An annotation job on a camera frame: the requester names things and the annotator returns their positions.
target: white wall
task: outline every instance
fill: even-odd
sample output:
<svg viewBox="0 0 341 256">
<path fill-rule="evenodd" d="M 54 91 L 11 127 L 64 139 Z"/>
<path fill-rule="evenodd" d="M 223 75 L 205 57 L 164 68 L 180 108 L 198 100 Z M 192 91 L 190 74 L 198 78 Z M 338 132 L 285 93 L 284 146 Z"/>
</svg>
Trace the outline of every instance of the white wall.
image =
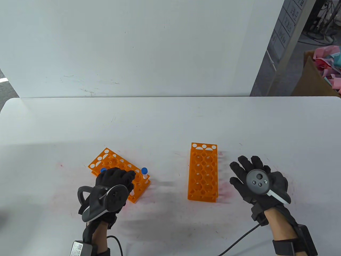
<svg viewBox="0 0 341 256">
<path fill-rule="evenodd" d="M 20 97 L 248 96 L 283 0 L 3 0 Z"/>
</svg>

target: vr controller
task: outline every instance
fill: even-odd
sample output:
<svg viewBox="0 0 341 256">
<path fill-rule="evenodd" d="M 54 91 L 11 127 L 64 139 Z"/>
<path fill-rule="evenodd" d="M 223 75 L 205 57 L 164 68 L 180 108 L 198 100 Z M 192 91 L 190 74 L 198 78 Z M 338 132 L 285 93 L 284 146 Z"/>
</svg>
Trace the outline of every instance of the vr controller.
<svg viewBox="0 0 341 256">
<path fill-rule="evenodd" d="M 291 198 L 287 192 L 276 186 L 263 170 L 254 169 L 250 171 L 246 176 L 246 185 L 257 195 L 273 196 L 283 204 L 291 203 Z"/>
<path fill-rule="evenodd" d="M 83 193 L 88 192 L 89 206 L 82 214 L 84 222 L 90 222 L 107 212 L 115 212 L 122 208 L 128 199 L 129 192 L 126 186 L 116 185 L 112 188 L 104 186 L 82 186 L 78 189 L 77 196 L 80 204 L 85 202 Z"/>
</svg>

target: wires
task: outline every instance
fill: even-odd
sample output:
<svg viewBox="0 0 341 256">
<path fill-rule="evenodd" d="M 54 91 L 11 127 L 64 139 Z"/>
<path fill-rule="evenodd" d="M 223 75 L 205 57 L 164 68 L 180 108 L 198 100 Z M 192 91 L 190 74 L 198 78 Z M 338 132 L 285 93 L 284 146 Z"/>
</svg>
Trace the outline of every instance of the wires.
<svg viewBox="0 0 341 256">
<path fill-rule="evenodd" d="M 334 44 L 334 43 L 332 43 L 332 44 L 311 44 L 311 43 L 306 43 L 306 42 L 302 42 L 302 41 L 297 41 L 297 42 L 302 43 L 302 44 L 316 45 L 316 46 L 330 46 L 330 45 Z"/>
<path fill-rule="evenodd" d="M 112 237 L 112 238 L 115 238 L 117 243 L 118 243 L 118 246 L 120 247 L 120 251 L 121 251 L 121 256 L 123 256 L 123 251 L 122 251 L 122 247 L 121 247 L 121 244 L 120 244 L 120 241 L 118 241 L 118 238 L 116 236 L 107 236 L 107 238 L 109 237 Z"/>
<path fill-rule="evenodd" d="M 267 220 L 267 218 L 265 218 L 264 220 L 262 220 L 259 224 L 257 224 L 255 227 L 253 227 L 252 229 L 250 229 L 248 232 L 246 232 L 244 235 L 242 235 L 237 241 L 235 241 L 229 248 L 227 248 L 224 252 L 222 252 L 221 254 L 219 254 L 218 256 L 222 256 L 225 253 L 227 253 L 233 246 L 235 246 L 237 243 L 239 243 L 244 237 L 246 237 L 248 234 L 250 234 L 252 231 L 254 231 L 256 228 L 258 228 L 263 222 L 265 222 Z M 122 247 L 120 244 L 120 241 L 117 239 L 116 236 L 107 236 L 107 238 L 115 238 L 118 246 L 120 247 L 120 252 L 121 252 L 121 256 L 123 256 L 123 251 L 122 251 Z"/>
<path fill-rule="evenodd" d="M 250 229 L 248 232 L 246 232 L 244 235 L 242 235 L 237 241 L 235 241 L 229 248 L 227 248 L 225 251 L 223 251 L 221 254 L 219 254 L 218 256 L 222 256 L 225 253 L 227 253 L 233 246 L 235 246 L 237 243 L 240 242 L 240 240 L 242 240 L 244 237 L 246 237 L 248 234 L 250 234 L 252 231 L 254 231 L 256 228 L 258 228 L 263 222 L 265 222 L 267 220 L 267 218 L 265 218 L 264 220 L 262 220 L 258 225 L 256 225 L 255 227 L 253 227 L 252 229 Z"/>
</svg>

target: blue cap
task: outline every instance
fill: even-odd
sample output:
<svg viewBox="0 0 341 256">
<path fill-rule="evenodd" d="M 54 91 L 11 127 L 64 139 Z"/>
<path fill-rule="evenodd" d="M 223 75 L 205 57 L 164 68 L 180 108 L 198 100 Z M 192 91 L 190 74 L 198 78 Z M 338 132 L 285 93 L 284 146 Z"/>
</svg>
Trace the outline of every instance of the blue cap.
<svg viewBox="0 0 341 256">
<path fill-rule="evenodd" d="M 143 168 L 141 169 L 141 172 L 142 172 L 143 175 L 145 175 L 145 174 L 147 174 L 148 170 L 147 170 L 146 167 L 143 167 Z"/>
</svg>

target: hand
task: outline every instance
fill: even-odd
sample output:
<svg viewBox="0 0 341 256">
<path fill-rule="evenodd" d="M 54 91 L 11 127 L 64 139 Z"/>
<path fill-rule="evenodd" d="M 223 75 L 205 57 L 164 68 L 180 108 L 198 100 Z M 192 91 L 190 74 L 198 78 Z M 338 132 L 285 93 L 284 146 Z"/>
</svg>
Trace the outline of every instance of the hand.
<svg viewBox="0 0 341 256">
<path fill-rule="evenodd" d="M 132 181 L 135 179 L 135 174 L 134 171 L 126 172 L 117 167 L 111 168 L 98 175 L 95 185 L 108 187 L 108 189 L 116 185 L 125 185 L 130 193 L 134 189 Z"/>
<path fill-rule="evenodd" d="M 108 189 L 116 185 L 124 185 L 128 189 L 128 192 L 130 193 L 134 189 L 134 185 L 132 181 L 134 180 L 135 175 L 136 173 L 134 171 L 126 172 L 125 170 L 121 170 L 115 167 L 115 168 L 111 168 L 111 169 L 101 172 L 101 174 L 98 175 L 98 177 L 96 178 L 95 185 L 108 187 Z M 78 213 L 82 214 L 88 206 L 89 206 L 89 197 L 85 200 L 84 204 L 80 207 Z M 121 209 L 115 212 L 107 212 L 97 219 L 105 223 L 108 223 L 109 224 L 108 229 L 111 229 L 112 225 L 115 223 L 117 219 L 116 214 L 119 213 Z"/>
<path fill-rule="evenodd" d="M 277 187 L 280 187 L 282 190 L 287 192 L 288 181 L 286 180 L 285 177 L 283 177 L 283 175 L 280 172 L 271 173 L 270 167 L 267 165 L 263 166 L 263 163 L 258 156 L 251 157 L 252 163 L 245 156 L 238 157 L 238 161 L 243 166 L 243 168 L 240 167 L 240 165 L 237 162 L 232 162 L 230 164 L 232 171 L 238 177 L 238 178 L 232 177 L 230 179 L 230 183 L 235 187 L 235 189 L 237 189 L 239 194 L 246 202 L 251 203 L 253 205 L 258 203 L 261 212 L 264 212 L 277 205 L 283 205 L 280 201 L 278 201 L 272 196 L 257 195 L 253 193 L 246 185 L 246 176 L 248 172 L 254 169 L 261 169 L 268 174 L 269 178 L 271 179 L 271 182 L 275 183 Z"/>
</svg>

